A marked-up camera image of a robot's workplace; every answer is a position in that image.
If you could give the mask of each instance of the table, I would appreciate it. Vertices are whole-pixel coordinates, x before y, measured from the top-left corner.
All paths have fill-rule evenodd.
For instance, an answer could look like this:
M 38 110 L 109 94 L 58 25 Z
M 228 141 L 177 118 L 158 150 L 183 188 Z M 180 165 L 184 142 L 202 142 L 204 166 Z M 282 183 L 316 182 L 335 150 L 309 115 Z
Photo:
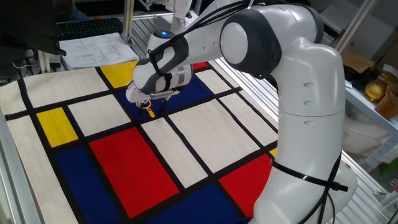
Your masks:
M 150 33 L 159 29 L 159 24 L 167 22 L 169 17 L 172 17 L 171 14 L 134 17 L 133 37 L 136 42 L 133 49 L 140 57 L 145 57 Z M 210 63 L 222 69 L 246 90 L 268 112 L 270 122 L 278 127 L 278 96 L 276 89 L 270 83 L 236 71 L 223 58 Z M 30 191 L 29 182 L 1 111 L 0 142 L 0 169 L 15 223 L 23 223 L 23 220 L 29 224 L 43 223 L 40 209 L 35 206 L 34 194 Z M 342 159 L 355 171 L 358 177 L 358 189 L 348 206 L 336 215 L 336 223 L 386 223 L 392 212 L 380 206 L 373 195 L 375 191 L 385 192 L 385 190 L 345 152 Z

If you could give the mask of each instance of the black cable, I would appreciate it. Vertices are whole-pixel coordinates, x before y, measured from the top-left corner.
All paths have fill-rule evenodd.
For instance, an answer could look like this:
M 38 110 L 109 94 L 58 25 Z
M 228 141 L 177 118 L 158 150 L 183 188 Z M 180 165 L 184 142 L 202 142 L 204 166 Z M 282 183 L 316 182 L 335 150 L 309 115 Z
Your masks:
M 341 153 L 340 153 L 339 157 L 337 158 L 335 165 L 333 166 L 333 168 L 330 172 L 328 182 L 332 182 L 335 179 L 337 171 L 338 171 L 338 167 L 340 165 L 340 159 L 341 159 Z M 309 218 L 311 218 L 311 216 L 318 210 L 319 206 L 324 201 L 325 197 L 328 196 L 329 190 L 330 190 L 330 187 L 325 187 L 325 189 L 323 190 L 322 196 L 319 199 L 319 201 L 317 202 L 317 204 L 315 204 L 315 206 L 311 209 L 310 213 L 308 213 L 303 218 L 303 220 L 301 220 L 301 222 L 299 222 L 298 224 L 304 224 Z
M 185 34 L 187 34 L 187 33 L 191 32 L 191 31 L 197 29 L 198 26 L 199 26 L 202 22 L 205 22 L 209 17 L 211 17 L 211 16 L 213 16 L 213 15 L 215 15 L 215 14 L 221 12 L 221 11 L 224 11 L 225 9 L 229 9 L 229 8 L 231 8 L 231 7 L 238 6 L 238 5 L 244 5 L 244 4 L 246 4 L 246 3 L 248 3 L 248 2 L 246 2 L 246 1 L 238 1 L 238 2 L 234 2 L 234 3 L 228 4 L 228 5 L 226 5 L 226 6 L 223 6 L 223 7 L 220 7 L 220 8 L 218 8 L 218 9 L 214 10 L 213 12 L 211 12 L 211 13 L 205 15 L 205 16 L 204 16 L 203 18 L 201 18 L 199 21 L 197 21 L 196 23 L 194 23 L 194 24 L 193 24 L 192 26 L 190 26 L 186 31 L 184 31 L 184 32 L 182 32 L 182 33 L 180 33 L 180 34 L 175 35 L 175 36 L 172 37 L 170 40 L 168 40 L 168 41 L 164 42 L 163 44 L 159 45 L 157 48 L 155 48 L 155 49 L 152 51 L 152 54 L 156 54 L 156 53 L 160 52 L 161 50 L 166 49 L 166 48 L 169 47 L 171 44 L 175 43 L 175 42 L 178 41 L 180 38 L 182 38 Z
M 328 197 L 324 197 L 322 200 L 321 210 L 319 211 L 318 224 L 322 224 L 323 213 L 325 212 L 325 207 L 326 207 L 327 201 L 328 201 Z
M 390 220 L 388 221 L 387 224 L 390 224 L 390 223 L 392 222 L 392 220 L 395 218 L 395 216 L 397 215 L 397 213 L 398 213 L 398 209 L 396 209 L 396 211 L 394 212 L 394 214 L 392 215 L 392 217 L 390 218 Z
M 335 218 L 336 218 L 335 203 L 333 202 L 333 199 L 331 199 L 331 196 L 329 193 L 328 193 L 328 197 L 330 199 L 331 209 L 333 210 L 333 221 L 331 222 L 331 224 L 335 224 Z
M 204 26 L 208 26 L 208 25 L 210 25 L 210 24 L 212 24 L 212 23 L 215 23 L 215 22 L 221 21 L 221 20 L 223 20 L 223 19 L 226 19 L 227 17 L 229 17 L 229 16 L 231 16 L 231 15 L 233 15 L 233 14 L 237 13 L 238 11 L 241 11 L 242 9 L 245 9 L 245 8 L 246 8 L 245 6 L 243 6 L 243 7 L 238 6 L 238 7 L 232 8 L 232 9 L 230 9 L 230 10 L 228 10 L 228 11 L 222 12 L 222 13 L 220 13 L 220 14 L 217 15 L 217 18 L 219 18 L 219 17 L 221 17 L 221 18 L 219 18 L 219 19 L 217 19 L 217 20 L 214 20 L 214 21 L 208 21 L 208 22 L 205 21 L 205 22 L 203 23 L 203 25 L 200 24 L 199 28 L 204 27 Z

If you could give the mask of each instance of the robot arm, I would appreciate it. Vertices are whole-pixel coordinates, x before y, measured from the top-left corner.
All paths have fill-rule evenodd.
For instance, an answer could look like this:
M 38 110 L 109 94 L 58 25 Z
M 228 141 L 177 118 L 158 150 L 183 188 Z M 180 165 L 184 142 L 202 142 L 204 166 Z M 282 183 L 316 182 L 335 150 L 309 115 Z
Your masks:
M 180 32 L 183 29 L 185 16 L 190 15 L 189 9 L 192 0 L 139 0 L 139 2 L 149 11 L 153 4 L 162 4 L 167 10 L 174 12 L 171 30 Z
M 198 20 L 233 2 L 238 0 L 215 1 Z M 256 78 L 272 75 L 279 87 L 275 163 L 304 177 L 299 179 L 274 166 L 250 224 L 324 223 L 333 216 L 325 193 L 331 194 L 338 212 L 351 200 L 357 181 L 349 167 L 343 162 L 339 165 L 345 79 L 339 53 L 317 44 L 322 35 L 323 22 L 313 9 L 287 4 L 244 9 L 191 31 L 162 50 L 156 49 L 173 34 L 155 32 L 148 46 L 155 52 L 152 61 L 147 58 L 137 64 L 127 98 L 135 102 L 176 94 L 176 87 L 192 77 L 190 64 L 220 57 Z M 334 179 L 348 186 L 348 192 L 325 191 L 307 177 Z M 325 213 L 315 209 L 306 219 L 320 198 L 325 199 Z

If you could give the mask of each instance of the fabric mat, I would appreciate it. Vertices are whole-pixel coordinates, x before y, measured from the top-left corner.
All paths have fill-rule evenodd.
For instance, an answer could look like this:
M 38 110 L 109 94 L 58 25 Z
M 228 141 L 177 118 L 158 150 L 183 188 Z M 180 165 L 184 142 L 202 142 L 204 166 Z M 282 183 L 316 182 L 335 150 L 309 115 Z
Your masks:
M 151 118 L 126 99 L 136 62 L 0 87 L 46 223 L 237 224 L 253 216 L 277 129 L 223 71 L 194 76 Z

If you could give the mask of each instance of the white shelf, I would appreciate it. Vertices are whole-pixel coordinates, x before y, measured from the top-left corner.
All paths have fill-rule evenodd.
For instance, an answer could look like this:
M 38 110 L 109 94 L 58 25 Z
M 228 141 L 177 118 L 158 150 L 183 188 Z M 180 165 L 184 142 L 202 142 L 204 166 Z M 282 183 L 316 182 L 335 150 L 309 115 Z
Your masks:
M 361 110 L 366 116 L 372 119 L 381 128 L 393 134 L 398 130 L 398 117 L 392 118 L 390 121 L 383 118 L 374 110 L 376 105 L 370 102 L 360 91 L 346 87 L 346 99 Z

